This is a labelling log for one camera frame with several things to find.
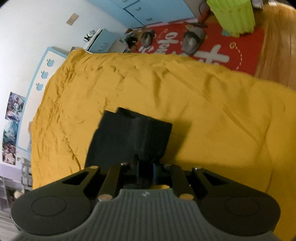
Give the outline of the black pants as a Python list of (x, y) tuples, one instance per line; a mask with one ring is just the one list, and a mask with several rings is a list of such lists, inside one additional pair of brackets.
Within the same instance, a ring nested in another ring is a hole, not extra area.
[(135, 158), (157, 162), (165, 155), (173, 125), (150, 116), (118, 108), (104, 111), (89, 145), (84, 167), (103, 171)]

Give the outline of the yellow quilted bedspread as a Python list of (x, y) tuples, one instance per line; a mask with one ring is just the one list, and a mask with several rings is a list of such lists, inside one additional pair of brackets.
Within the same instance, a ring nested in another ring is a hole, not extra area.
[(173, 125), (165, 162), (272, 196), (281, 209), (275, 234), (295, 236), (294, 90), (178, 55), (74, 50), (33, 119), (33, 187), (80, 171), (103, 112), (118, 107)]

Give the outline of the white cubby shelf unit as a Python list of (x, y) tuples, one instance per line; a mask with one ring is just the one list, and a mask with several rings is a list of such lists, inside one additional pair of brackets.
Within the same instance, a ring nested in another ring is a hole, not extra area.
[(20, 157), (17, 157), (17, 160), (21, 162), (20, 180), (14, 181), (1, 176), (1, 211), (10, 212), (16, 197), (32, 190), (33, 187), (31, 162)]

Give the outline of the blue bedside table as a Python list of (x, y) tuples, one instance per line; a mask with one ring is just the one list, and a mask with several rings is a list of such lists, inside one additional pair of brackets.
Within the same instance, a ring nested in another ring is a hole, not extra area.
[(107, 53), (111, 48), (112, 44), (118, 39), (118, 35), (110, 32), (107, 29), (98, 29), (90, 37), (89, 34), (86, 35), (83, 49), (90, 53)]

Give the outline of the blue white headboard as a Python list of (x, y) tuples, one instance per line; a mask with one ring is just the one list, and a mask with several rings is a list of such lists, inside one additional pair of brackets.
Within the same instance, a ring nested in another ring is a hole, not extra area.
[(67, 56), (51, 47), (48, 47), (37, 66), (30, 87), (27, 92), (25, 104), (23, 106), (20, 123), (18, 125), (18, 135), (16, 147), (20, 150), (28, 151), (30, 134), (28, 132), (29, 122), (31, 122), (42, 101), (45, 87), (63, 64)]

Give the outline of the black white sneakers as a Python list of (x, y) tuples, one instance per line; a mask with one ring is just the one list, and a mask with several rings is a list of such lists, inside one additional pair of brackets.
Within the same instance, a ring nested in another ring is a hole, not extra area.
[(86, 36), (83, 38), (84, 42), (89, 42), (90, 39), (95, 35), (96, 31), (95, 30), (91, 30), (89, 31)]

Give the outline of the red floor rug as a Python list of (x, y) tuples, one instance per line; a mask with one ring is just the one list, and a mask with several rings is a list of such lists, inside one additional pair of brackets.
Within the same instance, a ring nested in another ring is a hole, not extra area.
[[(152, 45), (145, 48), (141, 42), (137, 42), (134, 52), (185, 56), (182, 49), (183, 35), (192, 27), (186, 22), (153, 27), (155, 36)], [(255, 74), (264, 39), (262, 28), (256, 27), (253, 33), (239, 38), (227, 36), (226, 31), (218, 23), (209, 23), (204, 31), (206, 37), (191, 58), (202, 63), (223, 65), (250, 75)]]

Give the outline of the blue drawer cabinet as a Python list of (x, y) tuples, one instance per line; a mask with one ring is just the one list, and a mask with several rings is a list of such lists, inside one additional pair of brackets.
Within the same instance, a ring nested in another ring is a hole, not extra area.
[(130, 29), (195, 17), (186, 3), (180, 0), (93, 0), (90, 3)]

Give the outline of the lime green stool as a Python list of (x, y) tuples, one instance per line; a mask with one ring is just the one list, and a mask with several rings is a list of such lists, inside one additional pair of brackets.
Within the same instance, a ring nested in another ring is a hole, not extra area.
[(207, 4), (222, 29), (232, 37), (254, 32), (255, 18), (250, 0), (208, 0)]

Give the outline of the anime wall posters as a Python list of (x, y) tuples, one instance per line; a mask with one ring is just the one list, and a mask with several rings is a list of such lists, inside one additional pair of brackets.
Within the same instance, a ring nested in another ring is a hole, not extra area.
[(4, 163), (13, 166), (16, 165), (16, 139), (24, 103), (23, 96), (10, 93), (4, 120), (2, 156)]

